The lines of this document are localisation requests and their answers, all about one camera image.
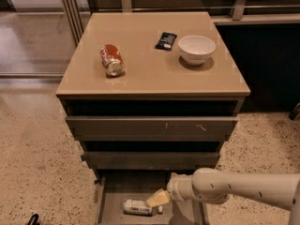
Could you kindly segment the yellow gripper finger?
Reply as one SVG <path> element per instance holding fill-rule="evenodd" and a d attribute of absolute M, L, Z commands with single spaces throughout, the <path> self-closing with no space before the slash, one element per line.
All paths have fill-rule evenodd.
<path fill-rule="evenodd" d="M 171 200 L 169 193 L 164 189 L 159 189 L 153 195 L 151 195 L 146 203 L 149 207 L 156 207 L 160 205 L 164 205 Z"/>

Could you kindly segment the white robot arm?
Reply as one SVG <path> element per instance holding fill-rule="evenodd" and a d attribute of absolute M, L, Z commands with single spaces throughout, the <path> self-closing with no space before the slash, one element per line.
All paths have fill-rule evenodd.
<path fill-rule="evenodd" d="M 165 189 L 146 203 L 156 207 L 170 201 L 192 200 L 222 204 L 232 194 L 290 211 L 288 225 L 300 225 L 299 173 L 240 173 L 200 168 L 193 174 L 172 173 Z"/>

